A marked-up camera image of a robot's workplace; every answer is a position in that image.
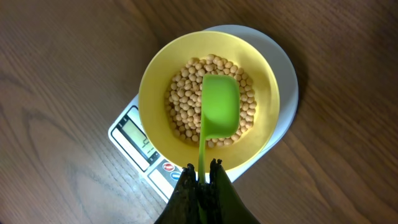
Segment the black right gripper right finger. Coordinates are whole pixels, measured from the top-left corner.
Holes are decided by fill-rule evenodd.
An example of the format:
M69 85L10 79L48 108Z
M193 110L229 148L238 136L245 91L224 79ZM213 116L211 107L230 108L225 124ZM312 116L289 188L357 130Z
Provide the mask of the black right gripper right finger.
M243 204L221 163L222 160L213 159L210 163L210 182L198 184L201 222L258 224L257 218Z

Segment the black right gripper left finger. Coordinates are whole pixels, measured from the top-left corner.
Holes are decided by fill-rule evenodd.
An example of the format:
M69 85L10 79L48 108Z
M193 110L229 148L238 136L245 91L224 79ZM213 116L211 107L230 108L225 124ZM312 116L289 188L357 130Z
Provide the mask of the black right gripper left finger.
M155 224L194 224L199 223L196 196L197 180L194 166L187 164L176 184L169 202Z

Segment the green plastic scoop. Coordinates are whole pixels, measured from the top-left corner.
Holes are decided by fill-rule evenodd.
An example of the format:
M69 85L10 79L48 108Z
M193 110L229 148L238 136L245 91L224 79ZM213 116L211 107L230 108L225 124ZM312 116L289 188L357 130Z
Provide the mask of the green plastic scoop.
M201 128L198 156L198 206L202 223L217 219L217 189L206 183L206 140L226 138L238 128L239 90L236 81L226 75L206 74L201 94Z

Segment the yellow plastic bowl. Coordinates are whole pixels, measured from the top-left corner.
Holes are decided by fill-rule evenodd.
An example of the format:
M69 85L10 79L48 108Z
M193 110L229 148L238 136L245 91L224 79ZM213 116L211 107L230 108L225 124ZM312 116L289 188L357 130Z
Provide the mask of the yellow plastic bowl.
M205 165L221 159L224 170L235 170L257 156L274 133L280 111L280 94L274 73L251 44L231 34L200 31L183 35L162 48L148 64L139 88L139 115L152 145L170 162L183 167L198 165L198 146L177 138L165 110L165 92L172 77L192 57L215 54L232 61L253 80L257 103L254 125L236 143L206 150Z

